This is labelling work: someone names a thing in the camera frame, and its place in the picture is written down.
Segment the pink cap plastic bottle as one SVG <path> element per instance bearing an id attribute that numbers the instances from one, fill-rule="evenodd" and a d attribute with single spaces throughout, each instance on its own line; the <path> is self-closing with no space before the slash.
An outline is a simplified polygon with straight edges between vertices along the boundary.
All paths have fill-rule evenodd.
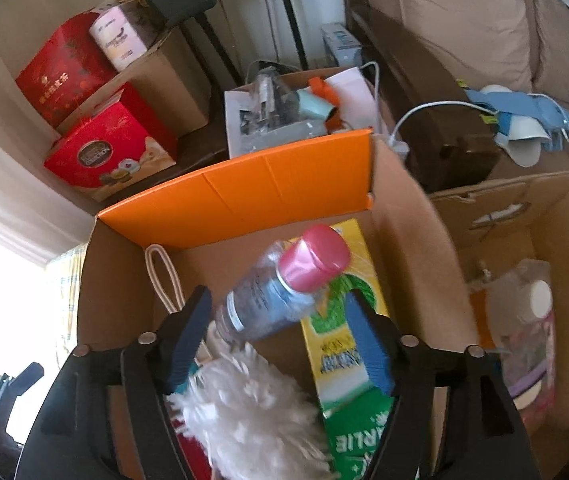
<path id="1" fill-rule="evenodd" d="M 331 226 L 315 224 L 296 240 L 277 240 L 219 301 L 220 338 L 241 346 L 307 318 L 349 265 L 350 249 Z"/>

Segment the blue fabric item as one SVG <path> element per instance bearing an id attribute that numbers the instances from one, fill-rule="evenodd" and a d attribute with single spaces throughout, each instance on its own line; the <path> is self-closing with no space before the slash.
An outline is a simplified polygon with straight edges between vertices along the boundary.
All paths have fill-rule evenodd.
<path id="1" fill-rule="evenodd" d="M 542 152 L 559 152 L 569 144 L 569 110 L 551 96 L 500 84 L 464 91 L 473 104 L 496 113 L 495 142 L 517 166 L 536 166 Z"/>

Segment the white toilet paper pack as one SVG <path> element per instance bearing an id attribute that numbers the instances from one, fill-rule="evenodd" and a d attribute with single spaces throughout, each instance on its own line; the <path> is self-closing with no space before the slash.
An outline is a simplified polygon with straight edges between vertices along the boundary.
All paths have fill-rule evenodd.
<path id="1" fill-rule="evenodd" d="M 158 38 L 149 13 L 137 0 L 108 0 L 94 8 L 89 33 L 118 73 L 145 55 Z"/>

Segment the red chocolate collection box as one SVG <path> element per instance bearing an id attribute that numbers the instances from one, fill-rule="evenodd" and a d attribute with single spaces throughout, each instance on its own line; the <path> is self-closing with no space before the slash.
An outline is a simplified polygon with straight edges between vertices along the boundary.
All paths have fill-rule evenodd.
<path id="1" fill-rule="evenodd" d="M 176 164 L 177 136 L 127 82 L 49 151 L 44 166 L 98 203 Z"/>

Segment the dark red gift box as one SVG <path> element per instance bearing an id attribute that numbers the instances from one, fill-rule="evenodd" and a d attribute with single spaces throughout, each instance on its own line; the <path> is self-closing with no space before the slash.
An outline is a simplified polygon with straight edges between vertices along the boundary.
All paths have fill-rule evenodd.
<path id="1" fill-rule="evenodd" d="M 98 16 L 88 11 L 67 20 L 15 79 L 27 101 L 53 128 L 117 75 L 90 35 Z"/>

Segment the orange-flap cardboard box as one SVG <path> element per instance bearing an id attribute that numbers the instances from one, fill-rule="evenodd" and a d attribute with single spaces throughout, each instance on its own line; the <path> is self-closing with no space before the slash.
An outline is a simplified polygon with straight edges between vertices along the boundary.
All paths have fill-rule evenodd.
<path id="1" fill-rule="evenodd" d="M 457 251 L 421 185 L 380 136 L 359 130 L 221 162 L 98 213 L 77 339 L 123 347 L 165 318 L 144 251 L 164 246 L 182 289 L 220 299 L 276 240 L 356 219 L 399 330 L 438 349 L 478 340 Z"/>

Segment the white fluffy duster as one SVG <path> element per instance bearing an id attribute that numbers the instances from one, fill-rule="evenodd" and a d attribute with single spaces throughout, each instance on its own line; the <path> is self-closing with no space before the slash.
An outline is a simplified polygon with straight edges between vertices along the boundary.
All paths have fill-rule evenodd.
<path id="1" fill-rule="evenodd" d="M 144 260 L 168 315 L 180 312 L 190 296 L 166 249 L 152 244 Z M 223 341 L 215 308 L 186 382 L 161 393 L 177 434 L 198 442 L 225 479 L 333 478 L 317 408 L 295 379 L 255 350 L 254 341 Z"/>

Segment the white sheer curtain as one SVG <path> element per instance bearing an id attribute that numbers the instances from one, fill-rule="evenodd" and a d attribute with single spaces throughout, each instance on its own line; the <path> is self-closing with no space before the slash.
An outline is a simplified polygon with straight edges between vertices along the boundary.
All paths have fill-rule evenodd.
<path id="1" fill-rule="evenodd" d="M 94 216 L 0 148 L 0 242 L 41 266 L 86 243 Z"/>

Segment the white box of clutter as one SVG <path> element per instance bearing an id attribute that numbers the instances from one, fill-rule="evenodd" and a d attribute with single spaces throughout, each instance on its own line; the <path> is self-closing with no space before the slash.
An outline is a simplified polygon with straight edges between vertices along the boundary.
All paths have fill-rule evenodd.
<path id="1" fill-rule="evenodd" d="M 361 128 L 389 133 L 379 84 L 358 67 L 287 75 L 265 68 L 246 88 L 227 91 L 224 103 L 231 158 Z"/>

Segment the tall brown cardboard box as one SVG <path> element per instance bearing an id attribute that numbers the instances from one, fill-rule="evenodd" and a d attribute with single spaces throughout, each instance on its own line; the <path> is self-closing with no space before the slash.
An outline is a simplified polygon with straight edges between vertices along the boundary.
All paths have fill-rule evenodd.
<path id="1" fill-rule="evenodd" d="M 179 28 L 174 28 L 165 32 L 145 55 L 92 93 L 57 126 L 57 132 L 67 133 L 126 82 L 136 88 L 176 136 L 184 136 L 210 122 L 212 86 L 185 36 Z"/>

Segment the green yellow product box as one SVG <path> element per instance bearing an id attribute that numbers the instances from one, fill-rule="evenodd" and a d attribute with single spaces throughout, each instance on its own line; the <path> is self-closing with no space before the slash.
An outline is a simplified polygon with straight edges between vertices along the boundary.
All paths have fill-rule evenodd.
<path id="1" fill-rule="evenodd" d="M 377 451 L 393 399 L 374 387 L 346 321 L 355 289 L 377 314 L 389 315 L 359 223 L 317 224 L 290 240 L 278 278 L 315 300 L 301 320 L 308 359 L 337 478 L 361 479 Z"/>

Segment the yellow plaid tablecloth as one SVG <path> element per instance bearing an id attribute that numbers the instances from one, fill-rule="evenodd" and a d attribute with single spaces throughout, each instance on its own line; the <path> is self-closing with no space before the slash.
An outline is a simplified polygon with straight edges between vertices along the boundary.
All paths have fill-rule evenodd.
<path id="1" fill-rule="evenodd" d="M 75 344 L 77 340 L 79 291 L 87 248 L 87 243 L 80 244 L 52 259 L 46 266 L 53 311 L 66 344 Z"/>

